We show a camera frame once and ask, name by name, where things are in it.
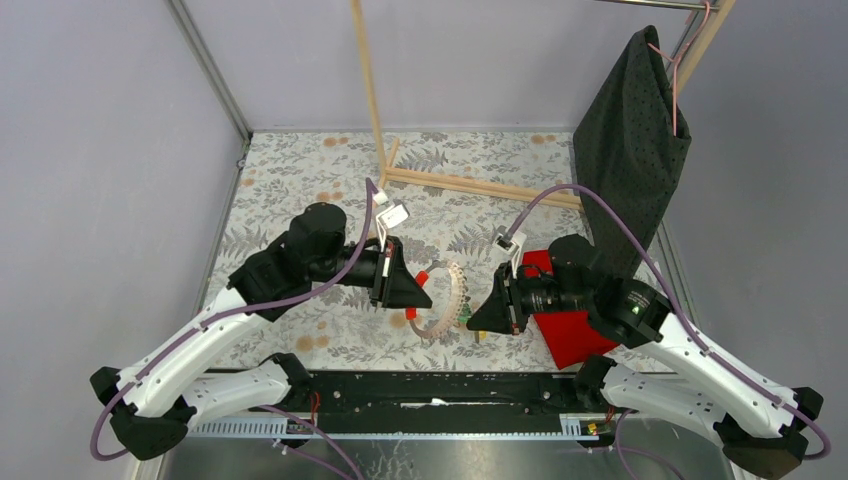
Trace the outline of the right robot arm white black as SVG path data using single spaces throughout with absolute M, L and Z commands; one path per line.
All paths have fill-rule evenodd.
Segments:
M 804 429 L 823 405 L 814 389 L 789 388 L 758 374 L 686 326 L 656 289 L 612 275 L 600 252 L 580 235 L 550 244 L 546 271 L 520 263 L 519 234 L 499 232 L 494 244 L 507 260 L 494 273 L 489 297 L 469 319 L 470 330 L 515 335 L 531 316 L 584 312 L 602 337 L 656 359 L 681 377 L 678 384 L 653 380 L 593 354 L 574 377 L 573 396 L 583 410 L 631 409 L 683 427 L 763 479 L 780 479 L 806 459 Z

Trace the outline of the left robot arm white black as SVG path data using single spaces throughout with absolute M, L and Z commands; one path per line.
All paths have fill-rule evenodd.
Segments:
M 405 221 L 400 203 L 368 213 L 377 237 L 345 241 L 347 217 L 334 204 L 315 203 L 294 217 L 265 249 L 249 256 L 227 284 L 166 344 L 137 363 L 103 367 L 90 379 L 124 451 L 156 458 L 194 427 L 234 412 L 277 405 L 296 411 L 309 401 L 311 377 L 293 354 L 277 353 L 257 367 L 215 380 L 207 369 L 242 338 L 334 285 L 368 292 L 378 308 L 428 308 L 431 298 L 408 271 L 403 246 L 390 229 Z

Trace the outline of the large keyring with red handle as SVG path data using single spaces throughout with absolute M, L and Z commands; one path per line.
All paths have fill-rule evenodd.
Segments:
M 415 276 L 416 284 L 425 287 L 433 273 L 445 273 L 446 286 L 436 293 L 435 313 L 419 314 L 423 307 L 405 310 L 405 318 L 413 333 L 422 340 L 436 340 L 449 333 L 459 323 L 468 303 L 467 277 L 455 261 L 435 261 Z

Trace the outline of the green key tag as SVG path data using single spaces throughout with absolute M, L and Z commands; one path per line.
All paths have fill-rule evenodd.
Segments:
M 464 303 L 457 316 L 457 324 L 460 326 L 465 326 L 472 314 L 473 312 L 471 306 L 468 303 Z

